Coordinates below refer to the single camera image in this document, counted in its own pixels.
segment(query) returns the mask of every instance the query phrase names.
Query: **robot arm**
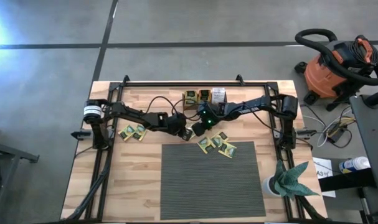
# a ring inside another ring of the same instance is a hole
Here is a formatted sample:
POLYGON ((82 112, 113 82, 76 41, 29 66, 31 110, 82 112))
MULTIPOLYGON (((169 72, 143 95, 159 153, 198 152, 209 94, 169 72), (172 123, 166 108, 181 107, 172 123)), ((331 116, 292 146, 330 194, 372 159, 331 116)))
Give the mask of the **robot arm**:
MULTIPOLYGON (((254 113, 260 110, 268 111, 277 118, 283 120, 282 130, 279 132, 279 145, 287 148, 295 148, 295 130, 293 120, 296 118, 298 99, 294 96, 277 95, 262 96, 243 103, 219 103, 212 105, 203 102, 199 105, 197 114, 201 122, 192 126, 197 136, 210 130, 220 121, 232 121, 247 113, 254 113), (273 108, 273 101, 281 100, 281 109, 273 108)), ((162 131, 173 136, 179 136, 189 140, 192 132, 186 129, 186 116, 182 113, 175 113, 168 116, 165 112, 144 113, 124 105, 122 102, 109 103, 107 100, 87 100, 84 109, 84 122, 90 124, 93 131, 93 148, 106 149, 109 146, 107 121, 113 118, 127 119, 142 124, 150 131, 162 131), (110 113, 102 118, 102 106, 108 106, 110 113)))

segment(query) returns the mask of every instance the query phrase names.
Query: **wooden table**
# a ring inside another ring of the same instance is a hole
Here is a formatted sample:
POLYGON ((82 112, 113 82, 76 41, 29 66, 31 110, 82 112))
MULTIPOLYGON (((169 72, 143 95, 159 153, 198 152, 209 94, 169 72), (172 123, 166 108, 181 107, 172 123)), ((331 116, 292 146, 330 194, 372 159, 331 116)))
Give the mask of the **wooden table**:
MULTIPOLYGON (((277 81, 280 93, 296 96, 293 81, 277 81)), ((107 98, 110 82, 94 82, 90 93, 91 99, 107 98)), ((122 100, 127 106, 137 110, 146 110, 149 102, 158 95, 165 96, 173 103, 182 98, 182 92, 188 87, 124 87, 122 100)), ((265 94, 261 87, 225 87, 229 102, 240 103, 245 100, 258 98, 265 94)), ((171 105, 163 99, 154 101, 150 111, 171 112, 171 105)), ((269 124, 268 113, 257 112, 259 117, 269 124)), ((123 129, 127 124, 136 124, 119 119, 117 130, 123 129)), ((294 121, 296 128, 303 128, 301 110, 294 121)), ((274 174, 276 166, 276 154, 271 136, 271 131, 262 125, 253 114, 246 114, 235 121, 221 122, 212 130, 207 131, 207 136, 223 130, 232 141, 253 141, 255 143, 257 163, 261 181, 274 174)), ((200 137, 195 137, 190 142, 197 142, 200 137)), ((116 137, 110 178, 106 196, 106 204, 103 213, 104 222, 160 222, 160 189, 161 189, 161 148, 162 144, 183 143, 182 139, 170 136, 166 133, 148 131, 142 142, 130 139, 123 142, 116 137)), ((92 140, 80 141, 77 152, 92 145, 92 140)), ((69 216, 87 194, 92 178, 93 164, 96 151, 89 150, 79 155, 73 163, 69 186, 62 210, 62 218, 69 216)), ((293 150, 295 164, 309 161, 309 166, 299 178, 299 182, 308 186, 314 192, 321 195, 316 169, 312 160, 312 153, 308 146, 297 144, 293 150)), ((92 214, 97 212, 98 191, 92 214)), ((324 217, 327 217, 322 196, 307 197, 310 204, 324 217)), ((286 221, 286 213, 281 197, 270 197, 263 194, 265 203, 265 217, 246 218, 211 218, 202 220, 172 220, 173 222, 283 222, 286 221)), ((291 202, 294 217, 296 206, 291 202)))

